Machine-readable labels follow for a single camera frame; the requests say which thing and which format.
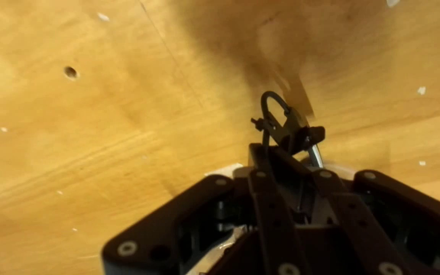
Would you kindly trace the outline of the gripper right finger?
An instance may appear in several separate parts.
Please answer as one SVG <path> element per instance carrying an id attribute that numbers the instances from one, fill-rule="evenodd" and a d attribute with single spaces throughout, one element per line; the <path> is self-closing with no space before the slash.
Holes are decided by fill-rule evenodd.
<path id="1" fill-rule="evenodd" d="M 290 242 L 313 275 L 440 275 L 440 201 L 373 170 L 309 170 L 278 148 L 275 179 L 299 188 L 306 224 Z"/>

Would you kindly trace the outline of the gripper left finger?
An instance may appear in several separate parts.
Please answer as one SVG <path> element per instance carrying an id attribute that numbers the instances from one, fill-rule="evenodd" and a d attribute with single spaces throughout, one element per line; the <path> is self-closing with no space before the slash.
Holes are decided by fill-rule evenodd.
<path id="1" fill-rule="evenodd" d="M 101 251 L 104 275 L 187 275 L 208 252 L 247 232 L 210 275 L 278 275 L 305 267 L 300 238 L 274 169 L 297 161 L 277 146 L 249 145 L 250 166 L 233 178 L 206 176 L 112 237 Z"/>

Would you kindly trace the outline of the clear plastic bag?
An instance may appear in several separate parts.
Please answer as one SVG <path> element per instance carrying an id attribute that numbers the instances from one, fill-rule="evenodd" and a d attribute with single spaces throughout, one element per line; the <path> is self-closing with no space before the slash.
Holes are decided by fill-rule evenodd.
<path id="1" fill-rule="evenodd" d="M 283 91 L 283 97 L 286 99 L 289 105 L 295 105 L 296 110 L 299 112 L 299 116 L 306 118 L 313 116 L 313 110 L 310 106 L 309 99 L 303 84 L 300 80 L 300 76 L 295 73 L 294 75 L 286 78 L 281 78 L 279 73 L 275 73 L 275 80 Z M 234 173 L 241 172 L 243 165 L 240 163 L 234 163 L 221 167 L 217 170 L 210 171 L 205 176 L 219 174 L 232 178 Z M 340 165 L 330 160 L 323 160 L 323 167 L 337 172 L 342 179 L 352 179 L 356 171 L 348 167 L 347 165 Z M 210 252 L 204 256 L 199 263 L 197 263 L 187 275 L 205 275 L 213 265 L 223 256 L 224 252 L 230 248 L 234 242 L 247 232 L 246 226 L 240 226 L 233 230 L 233 234 L 226 240 L 216 245 Z"/>

